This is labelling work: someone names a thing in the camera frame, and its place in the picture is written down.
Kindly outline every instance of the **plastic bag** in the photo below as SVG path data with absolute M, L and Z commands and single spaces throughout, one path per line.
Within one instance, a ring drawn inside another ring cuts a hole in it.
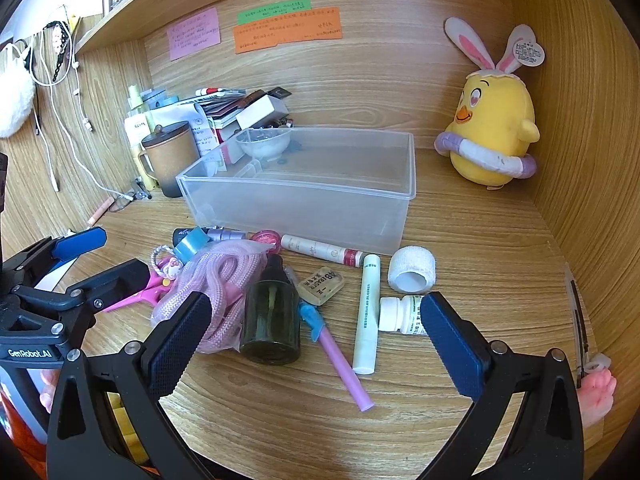
M 169 319 L 192 292 L 203 292 L 211 301 L 211 324 L 196 351 L 238 350 L 245 293 L 264 269 L 266 253 L 272 248 L 252 240 L 207 244 L 188 261 L 171 291 L 154 308 L 151 326 Z

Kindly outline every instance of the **pink paw toy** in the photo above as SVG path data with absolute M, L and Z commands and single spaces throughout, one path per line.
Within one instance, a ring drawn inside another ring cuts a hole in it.
M 591 373 L 582 380 L 577 393 L 584 428 L 592 426 L 609 413 L 613 406 L 616 384 L 616 378 L 606 368 Z

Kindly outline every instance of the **clear plastic container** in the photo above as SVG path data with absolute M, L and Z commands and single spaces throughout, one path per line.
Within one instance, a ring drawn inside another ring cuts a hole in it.
M 178 175 L 197 225 L 273 229 L 369 253 L 400 246 L 415 198 L 414 136 L 387 130 L 291 128 L 277 160 L 231 137 Z

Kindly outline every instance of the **wooden desk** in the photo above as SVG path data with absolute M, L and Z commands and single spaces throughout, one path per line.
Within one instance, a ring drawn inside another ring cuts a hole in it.
M 417 153 L 418 196 L 403 245 L 429 248 L 436 289 L 460 316 L 515 351 L 561 348 L 575 365 L 574 329 L 564 266 L 553 237 L 520 183 L 496 191 L 463 180 L 433 150 Z M 65 285 L 129 258 L 147 260 L 171 232 L 193 225 L 182 200 L 134 203 L 102 220 L 107 246 L 82 256 Z M 283 251 L 300 276 L 323 262 Z M 383 272 L 388 266 L 383 257 Z M 340 267 L 347 285 L 322 308 L 349 361 L 360 270 Z M 382 296 L 396 295 L 386 285 Z M 150 331 L 150 307 L 98 316 L 88 354 L 118 351 Z M 590 340 L 593 340 L 589 327 Z M 362 383 L 376 403 L 360 413 L 321 348 L 303 329 L 302 357 L 292 365 L 252 364 L 234 351 L 196 355 L 162 405 L 197 452 L 254 479 L 415 479 L 450 437 L 470 401 L 456 393 L 427 337 L 381 333 L 376 373 Z M 482 468 L 495 461 L 518 405 L 512 402 Z

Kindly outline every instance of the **pink sticky note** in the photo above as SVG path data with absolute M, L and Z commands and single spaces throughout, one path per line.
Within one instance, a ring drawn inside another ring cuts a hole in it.
M 220 25 L 215 7 L 167 28 L 171 61 L 220 43 Z

